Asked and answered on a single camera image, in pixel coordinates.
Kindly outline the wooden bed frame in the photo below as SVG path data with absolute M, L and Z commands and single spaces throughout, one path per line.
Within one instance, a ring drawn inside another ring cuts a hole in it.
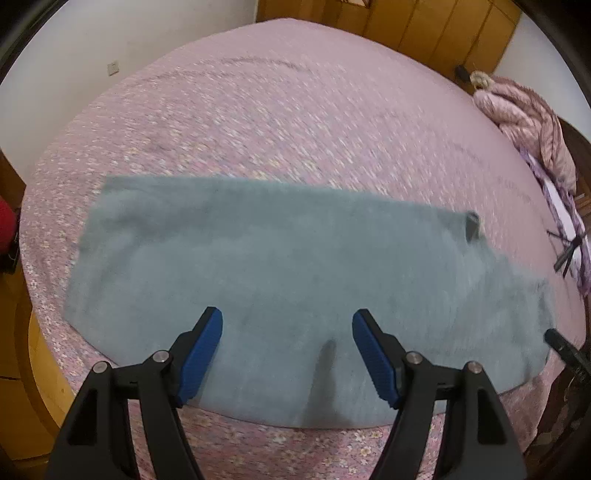
M 26 286 L 17 303 L 14 335 L 24 390 L 34 414 L 55 439 L 74 394 L 40 330 Z

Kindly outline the grey-blue fleece pants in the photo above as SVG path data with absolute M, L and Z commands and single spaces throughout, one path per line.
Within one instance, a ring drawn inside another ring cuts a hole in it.
M 492 249 L 472 212 L 263 181 L 110 177 L 78 248 L 64 319 L 118 365 L 221 311 L 197 401 L 243 421 L 392 422 L 353 343 L 362 308 L 435 364 L 480 362 L 499 392 L 549 355 L 549 282 Z

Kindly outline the pink floral bed sheet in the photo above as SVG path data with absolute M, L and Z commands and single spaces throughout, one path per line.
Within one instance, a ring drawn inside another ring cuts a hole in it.
M 63 310 L 105 181 L 137 176 L 263 181 L 472 212 L 492 249 L 549 282 L 552 327 L 576 345 L 585 340 L 577 283 L 553 269 L 559 243 L 547 234 L 555 222 L 539 183 L 472 98 L 377 43 L 283 19 L 161 57 L 95 99 L 38 160 L 23 205 L 23 266 L 41 330 L 73 388 L 98 361 L 119 366 Z M 549 349 L 537 376 L 501 392 L 522 447 L 537 436 L 561 369 Z M 280 427 L 209 411 L 197 399 L 180 418 L 209 479 L 365 479 L 394 421 Z

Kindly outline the wooden wardrobe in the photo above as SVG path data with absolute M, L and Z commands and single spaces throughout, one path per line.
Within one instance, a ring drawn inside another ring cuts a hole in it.
M 362 36 L 404 54 L 465 90 L 492 73 L 522 10 L 499 0 L 262 0 L 256 21 L 294 18 Z

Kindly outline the purple white cloth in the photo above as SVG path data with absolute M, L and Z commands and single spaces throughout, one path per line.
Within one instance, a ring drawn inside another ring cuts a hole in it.
M 590 230 L 585 227 L 572 195 L 562 183 L 554 179 L 527 150 L 519 148 L 519 152 L 542 189 L 556 223 L 557 231 L 554 233 L 568 239 L 573 239 L 576 234 L 585 234 L 582 245 L 575 251 L 567 275 L 573 276 L 581 295 L 586 297 L 590 294 L 590 242 L 588 240 Z

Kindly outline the pink quilted jacket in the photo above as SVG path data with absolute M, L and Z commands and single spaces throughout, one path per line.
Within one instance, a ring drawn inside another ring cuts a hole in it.
M 524 149 L 571 194 L 576 192 L 576 166 L 566 145 L 558 115 L 534 90 L 511 79 L 474 71 L 473 101 L 516 149 Z

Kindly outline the white wall socket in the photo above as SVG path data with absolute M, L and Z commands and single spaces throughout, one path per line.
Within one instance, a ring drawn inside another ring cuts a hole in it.
M 107 75 L 113 76 L 119 72 L 119 63 L 117 61 L 110 62 L 107 65 Z

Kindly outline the red bag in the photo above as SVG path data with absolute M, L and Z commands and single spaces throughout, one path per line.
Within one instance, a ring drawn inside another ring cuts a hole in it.
M 6 254 L 16 236 L 18 220 L 16 212 L 0 198 L 0 254 Z

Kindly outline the black clothes hanger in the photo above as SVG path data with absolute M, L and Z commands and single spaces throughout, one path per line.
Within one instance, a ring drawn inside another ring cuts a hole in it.
M 553 268 L 556 273 L 561 273 L 563 277 L 566 277 L 570 270 L 575 251 L 582 245 L 585 234 L 576 234 L 573 239 L 568 239 L 563 235 L 551 231 L 547 231 L 547 234 L 560 240 L 564 246 L 564 250 L 558 255 Z

